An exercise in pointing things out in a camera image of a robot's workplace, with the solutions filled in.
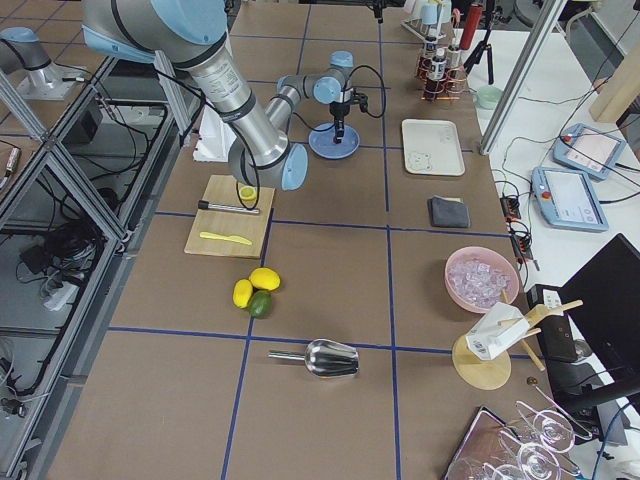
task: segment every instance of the metal ice scoop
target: metal ice scoop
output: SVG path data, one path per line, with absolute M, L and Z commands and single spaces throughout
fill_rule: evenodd
M 355 375 L 358 373 L 358 351 L 333 340 L 311 342 L 304 354 L 269 350 L 269 357 L 305 363 L 307 370 L 323 378 Z

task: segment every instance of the blue dish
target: blue dish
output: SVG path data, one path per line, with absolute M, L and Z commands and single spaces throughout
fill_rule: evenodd
M 317 130 L 325 130 L 323 132 L 312 131 L 309 134 L 309 146 L 316 155 L 328 160 L 341 160 L 347 158 L 355 152 L 360 146 L 360 135 L 349 125 L 344 126 L 344 137 L 341 143 L 334 143 L 333 137 L 335 131 L 332 127 L 333 123 L 323 123 L 316 127 Z

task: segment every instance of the white desk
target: white desk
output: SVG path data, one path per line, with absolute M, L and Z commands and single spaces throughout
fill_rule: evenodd
M 477 32 L 473 46 L 483 36 L 484 32 Z M 528 32 L 494 31 L 491 33 L 490 43 L 493 49 L 495 85 L 497 87 L 504 88 L 506 85 L 527 36 Z M 469 86 L 477 89 L 482 85 L 486 85 L 487 79 L 486 55 L 484 55 L 482 62 L 473 68 L 469 76 Z M 542 54 L 531 69 L 524 88 L 520 92 L 520 97 L 559 102 L 581 97 L 590 88 L 591 80 L 587 78 L 564 37 L 559 33 L 553 33 L 547 39 Z M 594 122 L 589 114 L 589 107 L 595 98 L 596 94 L 594 93 L 580 107 L 567 126 L 582 122 L 603 131 L 616 129 L 614 124 Z M 577 104 L 577 100 L 562 105 L 552 105 L 519 99 L 500 134 L 496 146 L 490 152 L 492 168 L 502 168 L 505 151 L 515 137 L 526 137 L 533 140 L 551 140 L 555 138 Z M 489 123 L 492 113 L 492 111 L 477 110 L 480 128 L 483 132 Z M 526 140 L 516 140 L 508 152 L 507 169 L 525 178 L 530 178 L 531 171 L 536 166 L 560 166 L 551 159 L 549 152 L 551 145 L 551 141 L 545 144 L 537 144 Z M 629 166 L 639 166 L 629 147 L 626 147 L 619 162 Z M 505 173 L 506 179 L 516 184 L 520 193 L 527 192 L 529 186 L 524 180 L 507 172 Z M 627 173 L 626 171 L 623 171 L 623 173 L 640 183 L 640 174 Z M 499 172 L 495 172 L 494 177 L 496 180 L 504 179 Z M 502 184 L 497 184 L 499 192 L 502 191 L 502 187 Z M 638 187 L 613 172 L 607 180 L 600 183 L 594 182 L 594 188 L 600 200 L 618 199 L 638 191 Z M 505 192 L 507 194 L 514 193 L 510 186 L 505 187 Z M 520 198 L 520 211 L 523 221 L 531 228 L 533 235 L 532 251 L 540 267 L 540 271 L 537 271 L 532 262 L 528 263 L 529 274 L 525 285 L 526 290 L 536 283 L 563 285 L 619 232 L 624 233 L 636 248 L 640 248 L 640 224 L 635 221 L 640 211 L 640 196 L 618 204 L 603 206 L 605 216 L 610 225 L 609 230 L 604 233 L 576 232 L 551 228 L 543 219 L 537 205 L 535 205 L 535 199 L 529 199 L 527 196 Z M 525 270 L 523 269 L 521 272 L 523 282 L 525 281 L 524 272 Z M 592 366 L 596 372 L 604 369 L 599 361 L 594 360 L 593 362 Z M 605 377 L 602 378 L 603 381 L 611 381 L 608 375 L 603 377 Z M 635 414 L 635 411 L 628 408 L 625 413 L 635 427 L 640 426 L 640 418 Z M 619 462 L 640 459 L 640 454 L 638 454 L 640 452 L 640 434 L 628 430 L 627 439 L 630 447 L 607 447 L 607 452 L 613 454 L 616 459 L 613 461 L 603 460 L 601 462 L 598 478 L 620 477 L 622 475 L 615 469 Z M 586 476 L 591 475 L 595 462 L 595 452 L 599 446 L 599 442 L 590 442 L 575 448 L 572 452 L 572 457 L 581 465 Z

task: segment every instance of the wooden cutting board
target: wooden cutting board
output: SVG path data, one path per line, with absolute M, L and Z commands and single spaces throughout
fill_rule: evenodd
M 187 244 L 184 247 L 185 253 L 219 257 L 260 258 L 274 193 L 273 188 L 260 188 L 259 215 L 198 210 L 191 226 Z M 242 206 L 236 194 L 236 180 L 230 175 L 211 175 L 202 200 L 222 205 Z M 245 203 L 253 205 L 253 202 L 255 200 Z M 253 244 L 243 245 L 225 240 L 208 240 L 200 238 L 200 232 L 239 235 L 251 240 Z

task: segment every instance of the tray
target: tray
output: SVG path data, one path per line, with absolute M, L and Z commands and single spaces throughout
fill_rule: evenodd
M 403 120 L 404 166 L 417 175 L 464 173 L 458 130 L 446 120 Z
M 473 458 L 481 462 L 490 461 L 491 456 L 501 450 L 498 444 L 498 432 L 504 426 L 504 421 L 491 410 L 487 407 L 480 407 L 449 465 L 447 465 L 447 470 L 452 463 L 462 458 Z M 446 472 L 442 476 L 442 480 L 448 480 Z

